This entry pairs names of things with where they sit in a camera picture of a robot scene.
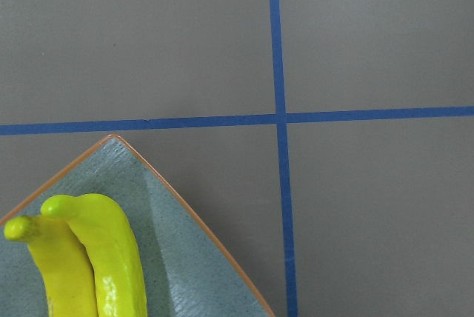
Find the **yellow banana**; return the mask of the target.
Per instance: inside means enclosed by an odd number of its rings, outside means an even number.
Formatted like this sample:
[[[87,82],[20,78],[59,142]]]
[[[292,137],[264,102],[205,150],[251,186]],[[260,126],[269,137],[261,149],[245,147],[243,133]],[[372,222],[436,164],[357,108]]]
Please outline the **yellow banana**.
[[[138,245],[127,216],[108,196],[56,195],[40,212],[67,223],[93,268],[100,316],[147,316],[147,294]]]
[[[97,316],[93,268],[67,223],[44,216],[7,221],[4,236],[22,242],[44,283],[49,316]]]

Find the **grey square plate orange rim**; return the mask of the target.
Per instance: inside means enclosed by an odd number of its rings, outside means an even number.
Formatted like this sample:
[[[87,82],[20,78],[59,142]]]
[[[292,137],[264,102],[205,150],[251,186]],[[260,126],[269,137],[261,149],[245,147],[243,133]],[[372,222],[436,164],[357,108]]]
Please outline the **grey square plate orange rim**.
[[[122,137],[109,135],[9,212],[33,215],[55,194],[102,193],[135,233],[151,316],[271,316],[273,311],[189,204]]]

